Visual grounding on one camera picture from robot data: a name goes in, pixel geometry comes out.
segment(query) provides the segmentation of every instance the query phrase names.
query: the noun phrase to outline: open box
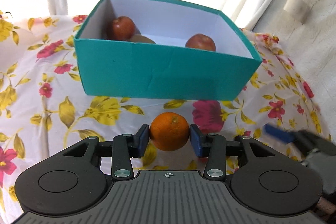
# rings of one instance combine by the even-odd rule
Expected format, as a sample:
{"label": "open box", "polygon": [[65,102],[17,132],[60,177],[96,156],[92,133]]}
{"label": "open box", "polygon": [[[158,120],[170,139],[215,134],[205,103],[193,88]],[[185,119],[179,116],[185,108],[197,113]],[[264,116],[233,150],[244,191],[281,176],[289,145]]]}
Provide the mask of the open box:
{"label": "open box", "polygon": [[[106,40],[119,16],[156,44]],[[216,52],[185,48],[197,33]],[[100,0],[74,41],[83,88],[96,96],[233,100],[262,62],[223,12],[180,0]]]}

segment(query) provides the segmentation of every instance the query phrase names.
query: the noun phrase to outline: green cardboard box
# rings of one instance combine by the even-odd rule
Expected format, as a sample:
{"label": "green cardboard box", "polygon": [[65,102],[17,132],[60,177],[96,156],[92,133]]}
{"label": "green cardboard box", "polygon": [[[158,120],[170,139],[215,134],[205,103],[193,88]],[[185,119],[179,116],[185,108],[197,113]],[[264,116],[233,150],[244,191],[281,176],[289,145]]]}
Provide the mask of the green cardboard box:
{"label": "green cardboard box", "polygon": [[[119,16],[156,44],[106,40]],[[216,52],[185,48],[197,33]],[[223,12],[181,0],[100,0],[74,41],[83,88],[96,96],[233,100],[262,62]]]}

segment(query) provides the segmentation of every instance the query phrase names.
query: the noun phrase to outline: floral tablecloth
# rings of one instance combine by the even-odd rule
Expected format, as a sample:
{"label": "floral tablecloth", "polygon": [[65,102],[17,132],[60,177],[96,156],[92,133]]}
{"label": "floral tablecloth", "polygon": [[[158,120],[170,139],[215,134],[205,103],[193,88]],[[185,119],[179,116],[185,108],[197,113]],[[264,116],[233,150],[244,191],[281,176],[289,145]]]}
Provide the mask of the floral tablecloth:
{"label": "floral tablecloth", "polygon": [[[243,30],[263,63],[232,102],[93,97],[83,91],[73,42],[85,15],[0,17],[0,213],[6,223],[22,212],[14,183],[25,169],[88,136],[103,141],[135,133],[165,111],[184,116],[204,133],[254,137],[294,160],[300,153],[263,134],[263,125],[305,128],[331,138],[309,85],[270,34]],[[144,158],[132,159],[135,172],[203,169],[205,162],[194,156],[190,143],[174,152],[150,143]],[[227,173],[237,168],[236,158],[229,158]],[[101,170],[110,172],[109,158]]]}

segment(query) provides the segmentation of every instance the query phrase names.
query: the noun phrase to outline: orange fruit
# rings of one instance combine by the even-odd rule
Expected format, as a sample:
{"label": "orange fruit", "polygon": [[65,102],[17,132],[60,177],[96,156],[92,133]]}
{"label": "orange fruit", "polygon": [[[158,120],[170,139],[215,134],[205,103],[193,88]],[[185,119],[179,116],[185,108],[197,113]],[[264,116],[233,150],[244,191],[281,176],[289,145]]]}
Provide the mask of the orange fruit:
{"label": "orange fruit", "polygon": [[156,148],[162,151],[177,150],[189,139],[188,122],[179,114],[161,113],[151,124],[150,138]]}

